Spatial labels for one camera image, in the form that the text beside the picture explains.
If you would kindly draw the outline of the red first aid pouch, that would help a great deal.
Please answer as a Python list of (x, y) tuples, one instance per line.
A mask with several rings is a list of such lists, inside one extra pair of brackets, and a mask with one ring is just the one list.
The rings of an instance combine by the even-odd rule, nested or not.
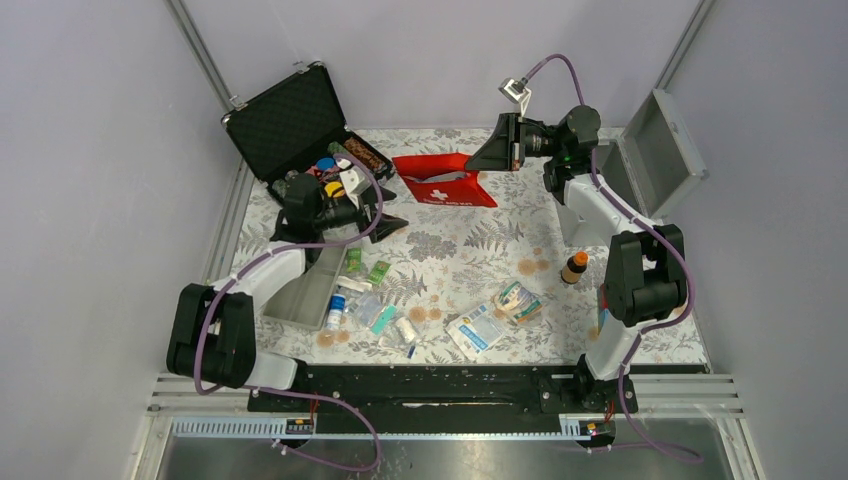
[(392, 161), (419, 203), (495, 208), (496, 201), (478, 182), (479, 172), (466, 167), (470, 158), (456, 152), (397, 156)]

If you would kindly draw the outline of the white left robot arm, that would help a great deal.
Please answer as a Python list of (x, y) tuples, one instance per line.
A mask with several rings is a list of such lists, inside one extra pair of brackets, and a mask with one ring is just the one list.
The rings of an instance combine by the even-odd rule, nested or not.
[(297, 361), (258, 352), (255, 316), (312, 269), (311, 255), (343, 249), (387, 220), (384, 206), (396, 195), (373, 173), (349, 166), (342, 169), (341, 180), (343, 200), (331, 207), (315, 176), (294, 176), (284, 197), (282, 223), (269, 246), (225, 278), (182, 289), (166, 353), (170, 373), (191, 379), (200, 395), (221, 388), (270, 388), (285, 410), (307, 404), (311, 387), (296, 375)]

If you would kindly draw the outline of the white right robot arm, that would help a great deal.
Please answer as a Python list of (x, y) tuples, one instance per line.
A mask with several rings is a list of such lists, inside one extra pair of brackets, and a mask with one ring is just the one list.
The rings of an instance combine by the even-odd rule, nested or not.
[(556, 126), (502, 113), (465, 164), (471, 171), (517, 171), (529, 157), (545, 158), (545, 189), (606, 238), (601, 291), (608, 317), (581, 361), (589, 375), (573, 386), (575, 402), (589, 412), (612, 400), (610, 381), (627, 373), (643, 335), (681, 323), (695, 300), (681, 230), (630, 209), (599, 173), (600, 126), (599, 113), (587, 105), (573, 108)]

